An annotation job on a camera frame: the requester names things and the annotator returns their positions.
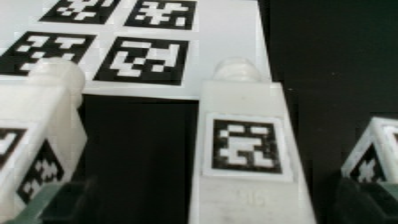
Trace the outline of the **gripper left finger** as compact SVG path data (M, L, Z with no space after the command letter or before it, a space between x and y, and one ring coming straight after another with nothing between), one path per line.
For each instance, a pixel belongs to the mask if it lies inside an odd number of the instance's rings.
M98 178L50 184L11 224L98 224Z

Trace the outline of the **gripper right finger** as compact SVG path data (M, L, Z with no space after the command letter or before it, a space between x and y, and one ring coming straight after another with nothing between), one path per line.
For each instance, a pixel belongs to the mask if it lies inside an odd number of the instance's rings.
M398 224L398 183L342 179L329 224Z

